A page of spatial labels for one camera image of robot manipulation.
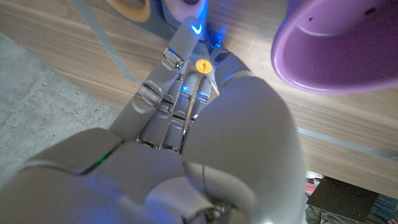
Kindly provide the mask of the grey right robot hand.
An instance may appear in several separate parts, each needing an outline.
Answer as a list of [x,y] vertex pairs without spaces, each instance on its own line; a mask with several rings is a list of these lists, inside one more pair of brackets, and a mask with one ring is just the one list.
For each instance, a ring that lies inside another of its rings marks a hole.
[[215,47],[219,96],[179,153],[137,137],[204,31],[186,18],[161,61],[108,129],[79,132],[36,154],[1,186],[2,223],[298,223],[303,154],[282,98],[235,55]]

